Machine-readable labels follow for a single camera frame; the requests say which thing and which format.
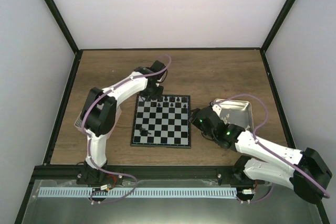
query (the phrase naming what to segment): chessboard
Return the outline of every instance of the chessboard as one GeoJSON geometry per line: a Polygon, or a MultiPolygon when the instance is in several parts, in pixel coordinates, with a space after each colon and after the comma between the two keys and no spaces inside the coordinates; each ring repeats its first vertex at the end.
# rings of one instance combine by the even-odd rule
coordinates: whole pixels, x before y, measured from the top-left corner
{"type": "Polygon", "coordinates": [[[189,95],[147,101],[138,95],[131,146],[191,148],[189,95]]]}

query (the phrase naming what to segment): white vent grille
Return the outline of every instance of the white vent grille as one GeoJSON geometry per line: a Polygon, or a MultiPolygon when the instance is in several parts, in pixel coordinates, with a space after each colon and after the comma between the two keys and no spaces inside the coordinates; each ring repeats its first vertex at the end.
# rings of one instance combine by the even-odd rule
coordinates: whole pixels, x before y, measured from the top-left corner
{"type": "MultiPolygon", "coordinates": [[[[98,192],[97,198],[119,198],[131,188],[114,188],[107,193],[98,192]]],[[[82,187],[41,187],[41,198],[87,198],[92,188],[82,187]]],[[[128,198],[220,198],[235,199],[236,188],[137,188],[128,198]]]]}

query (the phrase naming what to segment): metal tray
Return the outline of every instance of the metal tray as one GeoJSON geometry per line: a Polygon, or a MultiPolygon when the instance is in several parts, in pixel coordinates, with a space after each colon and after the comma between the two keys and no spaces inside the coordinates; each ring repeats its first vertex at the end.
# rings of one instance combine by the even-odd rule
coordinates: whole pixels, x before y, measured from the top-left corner
{"type": "Polygon", "coordinates": [[[222,110],[220,119],[225,123],[232,123],[253,131],[252,106],[247,101],[228,100],[218,104],[222,110]]]}

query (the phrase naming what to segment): brown wooden tabletop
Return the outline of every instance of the brown wooden tabletop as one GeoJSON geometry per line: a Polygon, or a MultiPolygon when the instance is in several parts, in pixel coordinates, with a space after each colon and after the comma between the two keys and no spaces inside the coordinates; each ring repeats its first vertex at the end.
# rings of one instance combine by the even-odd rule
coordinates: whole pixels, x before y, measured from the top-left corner
{"type": "MultiPolygon", "coordinates": [[[[162,54],[172,57],[164,93],[188,94],[191,107],[203,108],[216,98],[249,93],[263,100],[269,119],[257,135],[287,145],[264,65],[258,50],[148,50],[84,51],[56,142],[52,164],[85,160],[87,138],[74,127],[88,92],[105,88],[127,77],[138,66],[149,67],[162,54]]],[[[106,156],[115,165],[233,165],[240,154],[220,148],[192,126],[191,149],[130,146],[136,95],[121,104],[122,114],[107,141],[106,156]]],[[[254,126],[265,118],[253,98],[254,126]]]]}

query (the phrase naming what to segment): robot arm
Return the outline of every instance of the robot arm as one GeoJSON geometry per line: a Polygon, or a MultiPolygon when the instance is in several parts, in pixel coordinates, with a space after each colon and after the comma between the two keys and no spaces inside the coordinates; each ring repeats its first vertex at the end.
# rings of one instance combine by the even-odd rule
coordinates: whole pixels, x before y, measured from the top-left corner
{"type": "Polygon", "coordinates": [[[86,157],[86,164],[97,169],[91,162],[103,167],[107,163],[106,141],[113,131],[116,120],[121,113],[120,104],[130,96],[140,92],[146,98],[156,99],[163,92],[159,85],[164,72],[151,77],[139,77],[148,73],[155,73],[165,68],[165,65],[156,61],[150,68],[136,68],[127,78],[104,89],[93,88],[90,90],[83,107],[82,113],[77,119],[75,126],[80,127],[81,122],[94,101],[103,95],[108,94],[92,109],[85,121],[85,131],[88,133],[89,151],[86,157]]]}
{"type": "Polygon", "coordinates": [[[292,166],[262,148],[257,142],[288,163],[297,166],[326,189],[332,173],[315,150],[307,148],[303,152],[280,146],[260,137],[255,140],[251,132],[245,131],[244,128],[234,124],[225,124],[219,117],[220,110],[220,106],[216,104],[203,109],[195,109],[190,122],[204,135],[211,137],[220,147],[260,159],[241,156],[234,166],[237,178],[247,177],[253,180],[273,182],[293,189],[299,197],[310,203],[317,204],[321,201],[323,192],[316,185],[292,166]]]}

